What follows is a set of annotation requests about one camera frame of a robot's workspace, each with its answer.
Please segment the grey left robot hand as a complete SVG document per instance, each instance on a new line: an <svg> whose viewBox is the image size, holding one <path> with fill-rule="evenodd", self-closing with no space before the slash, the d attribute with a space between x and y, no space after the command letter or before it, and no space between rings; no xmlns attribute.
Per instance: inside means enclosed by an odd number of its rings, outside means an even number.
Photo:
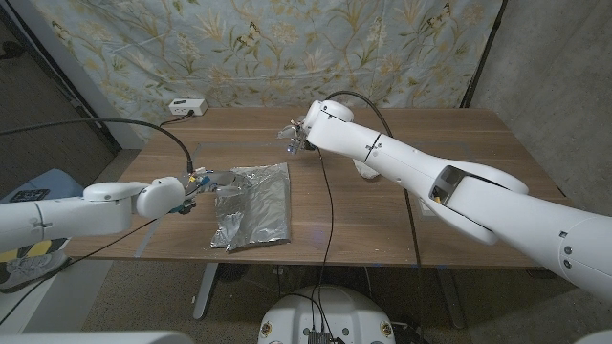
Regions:
<svg viewBox="0 0 612 344"><path fill-rule="evenodd" d="M251 186L244 176L232 171L214 171L200 168L188 177L186 198L190 199L200 193L217 192L223 197L243 193Z"/></svg>

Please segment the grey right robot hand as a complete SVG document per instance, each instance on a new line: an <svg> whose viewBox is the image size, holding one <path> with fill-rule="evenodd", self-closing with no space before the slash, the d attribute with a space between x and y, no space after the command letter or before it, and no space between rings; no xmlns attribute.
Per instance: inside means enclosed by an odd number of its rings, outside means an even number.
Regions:
<svg viewBox="0 0 612 344"><path fill-rule="evenodd" d="M306 140L306 132L303 130L302 122L291 120L290 124L282 128L277 137L281 140L288 139L287 152L296 155L301 150L314 151L315 147Z"/></svg>

